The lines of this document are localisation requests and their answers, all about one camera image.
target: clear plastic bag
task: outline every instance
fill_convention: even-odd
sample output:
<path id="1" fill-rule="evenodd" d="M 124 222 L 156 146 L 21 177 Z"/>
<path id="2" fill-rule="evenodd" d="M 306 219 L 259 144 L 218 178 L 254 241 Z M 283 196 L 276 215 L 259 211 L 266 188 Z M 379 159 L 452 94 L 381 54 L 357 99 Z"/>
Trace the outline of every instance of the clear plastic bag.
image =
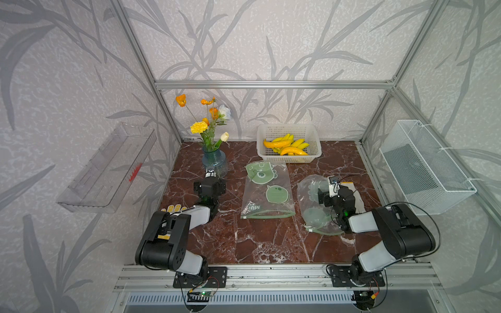
<path id="1" fill-rule="evenodd" d="M 329 181 L 320 175 L 310 175 L 298 184 L 298 202 L 305 228 L 322 235 L 339 235 L 343 231 L 333 221 L 336 214 L 331 208 L 318 204 L 318 189 L 329 190 Z"/>
<path id="2" fill-rule="evenodd" d="M 296 214 L 285 163 L 252 162 L 245 169 L 241 218 L 283 218 Z"/>

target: white wire basket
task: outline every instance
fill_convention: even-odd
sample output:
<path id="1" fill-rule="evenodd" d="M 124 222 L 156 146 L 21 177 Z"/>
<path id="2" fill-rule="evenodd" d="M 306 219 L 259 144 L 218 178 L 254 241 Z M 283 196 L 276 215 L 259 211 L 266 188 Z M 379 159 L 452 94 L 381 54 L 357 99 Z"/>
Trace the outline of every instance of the white wire basket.
<path id="1" fill-rule="evenodd" d="M 476 193 L 475 186 L 418 120 L 401 120 L 380 148 L 408 202 L 442 214 Z M 412 208 L 416 215 L 425 215 Z"/>

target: white tulip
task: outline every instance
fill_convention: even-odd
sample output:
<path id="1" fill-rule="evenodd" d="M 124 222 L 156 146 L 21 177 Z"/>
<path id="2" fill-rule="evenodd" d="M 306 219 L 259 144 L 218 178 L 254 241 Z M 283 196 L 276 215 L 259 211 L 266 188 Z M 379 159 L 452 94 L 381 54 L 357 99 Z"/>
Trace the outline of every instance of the white tulip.
<path id="1" fill-rule="evenodd" d="M 229 138 L 229 133 L 228 132 L 224 132 L 224 134 L 221 135 L 221 141 L 222 142 L 226 142 Z"/>
<path id="2" fill-rule="evenodd" d="M 227 108 L 224 104 L 221 104 L 217 110 L 219 111 L 219 114 L 223 115 L 223 119 L 227 121 L 231 121 L 231 110 Z"/>

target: artificial flower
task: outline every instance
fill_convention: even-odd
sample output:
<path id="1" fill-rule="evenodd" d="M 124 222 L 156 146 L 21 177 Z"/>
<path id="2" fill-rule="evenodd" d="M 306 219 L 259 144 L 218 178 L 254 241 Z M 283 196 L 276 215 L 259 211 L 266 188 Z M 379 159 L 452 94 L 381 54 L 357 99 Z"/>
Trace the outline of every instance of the artificial flower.
<path id="1" fill-rule="evenodd" d="M 217 109 L 219 110 L 220 117 L 224 120 L 231 121 L 231 110 L 229 108 L 222 104 Z"/>
<path id="2" fill-rule="evenodd" d="M 200 103 L 202 103 L 203 105 L 209 105 L 209 104 L 212 104 L 214 101 L 216 101 L 215 97 L 213 97 L 211 101 L 207 101 L 206 99 L 202 99 L 200 101 Z"/>
<path id="3" fill-rule="evenodd" d="M 176 97 L 176 101 L 180 107 L 184 107 L 186 105 L 186 95 L 182 94 Z"/>
<path id="4" fill-rule="evenodd" d="M 224 134 L 221 135 L 221 141 L 222 142 L 228 141 L 228 138 L 229 138 L 229 133 L 228 132 L 224 132 Z"/>
<path id="5" fill-rule="evenodd" d="M 212 114 L 212 119 L 213 120 L 217 120 L 217 118 L 219 117 L 219 113 L 218 113 L 217 109 L 216 108 L 211 108 L 209 110 L 209 112 Z"/>
<path id="6" fill-rule="evenodd" d="M 192 134 L 203 133 L 207 128 L 208 125 L 205 122 L 196 122 L 190 127 Z"/>

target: brown marble surface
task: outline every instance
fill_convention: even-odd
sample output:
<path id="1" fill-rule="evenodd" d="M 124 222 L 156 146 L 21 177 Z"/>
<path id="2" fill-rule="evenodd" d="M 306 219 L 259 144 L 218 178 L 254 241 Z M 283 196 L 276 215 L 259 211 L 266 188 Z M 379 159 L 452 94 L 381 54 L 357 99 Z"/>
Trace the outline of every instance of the brown marble surface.
<path id="1" fill-rule="evenodd" d="M 219 213 L 208 224 L 190 232 L 188 250 L 217 263 L 344 263 L 381 239 L 377 232 L 326 236 L 307 232 L 297 204 L 297 183 L 306 176 L 360 174 L 353 177 L 365 209 L 380 205 L 356 145 L 352 141 L 323 141 L 322 156 L 308 164 L 289 163 L 296 215 L 278 219 L 241 219 L 241 199 L 245 186 L 245 166 L 259 161 L 256 142 L 227 142 L 221 146 L 228 158 L 226 193 L 220 198 Z M 169 204 L 191 206 L 197 200 L 193 183 L 205 174 L 201 148 L 184 143 L 163 197 L 161 208 Z"/>

